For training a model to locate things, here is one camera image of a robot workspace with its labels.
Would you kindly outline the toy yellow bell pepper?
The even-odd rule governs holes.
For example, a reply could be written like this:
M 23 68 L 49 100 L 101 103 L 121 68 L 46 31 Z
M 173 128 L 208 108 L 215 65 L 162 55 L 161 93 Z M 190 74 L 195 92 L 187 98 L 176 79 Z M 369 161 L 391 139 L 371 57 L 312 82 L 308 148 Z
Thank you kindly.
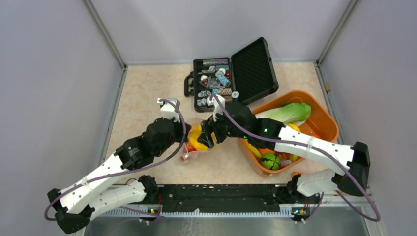
M 202 134 L 202 127 L 200 124 L 193 125 L 188 133 L 188 142 L 190 142 L 196 149 L 196 151 L 209 151 L 210 147 L 198 141 L 198 138 Z

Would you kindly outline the toy red apple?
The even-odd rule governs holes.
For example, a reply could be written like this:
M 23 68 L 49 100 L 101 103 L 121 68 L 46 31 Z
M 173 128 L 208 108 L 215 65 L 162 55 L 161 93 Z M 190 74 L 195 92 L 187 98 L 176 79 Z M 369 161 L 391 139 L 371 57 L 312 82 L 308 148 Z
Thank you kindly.
M 184 146 L 184 152 L 185 153 L 191 153 L 196 151 L 195 147 L 190 143 L 190 142 L 186 142 L 185 146 Z

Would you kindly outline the clear zip top bag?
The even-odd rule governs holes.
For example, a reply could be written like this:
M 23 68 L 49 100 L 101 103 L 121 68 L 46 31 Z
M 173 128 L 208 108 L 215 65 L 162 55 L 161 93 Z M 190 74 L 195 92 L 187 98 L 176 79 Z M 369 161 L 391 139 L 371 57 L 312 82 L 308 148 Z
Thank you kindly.
M 179 152 L 179 161 L 181 163 L 195 159 L 200 153 L 205 153 L 212 149 L 208 145 L 198 142 L 198 138 L 202 133 L 201 123 L 204 121 L 204 119 L 200 118 L 187 120 L 187 123 L 191 125 L 191 129 L 188 133 L 188 140 L 183 144 Z

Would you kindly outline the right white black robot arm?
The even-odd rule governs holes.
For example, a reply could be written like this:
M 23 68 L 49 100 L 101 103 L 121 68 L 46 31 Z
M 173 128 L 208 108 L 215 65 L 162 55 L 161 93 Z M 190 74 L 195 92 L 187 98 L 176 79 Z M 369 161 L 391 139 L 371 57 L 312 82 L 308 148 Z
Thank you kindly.
M 357 141 L 345 145 L 319 139 L 280 121 L 259 117 L 240 103 L 218 106 L 213 115 L 201 123 L 197 142 L 211 149 L 226 138 L 246 139 L 256 148 L 294 154 L 326 166 L 323 171 L 302 174 L 290 181 L 288 195 L 295 203 L 326 191 L 365 195 L 370 169 L 365 143 Z

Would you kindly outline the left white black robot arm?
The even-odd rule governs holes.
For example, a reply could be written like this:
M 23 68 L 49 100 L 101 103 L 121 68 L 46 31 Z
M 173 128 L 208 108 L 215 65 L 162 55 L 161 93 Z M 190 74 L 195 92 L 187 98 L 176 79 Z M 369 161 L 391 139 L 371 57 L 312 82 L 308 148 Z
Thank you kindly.
M 126 140 L 109 158 L 80 181 L 65 189 L 52 189 L 47 196 L 55 210 L 54 221 L 66 234 L 83 230 L 93 219 L 132 202 L 152 203 L 157 199 L 155 179 L 144 175 L 117 189 L 114 183 L 134 171 L 155 166 L 174 143 L 187 140 L 191 125 L 175 118 L 158 118 L 141 135 Z

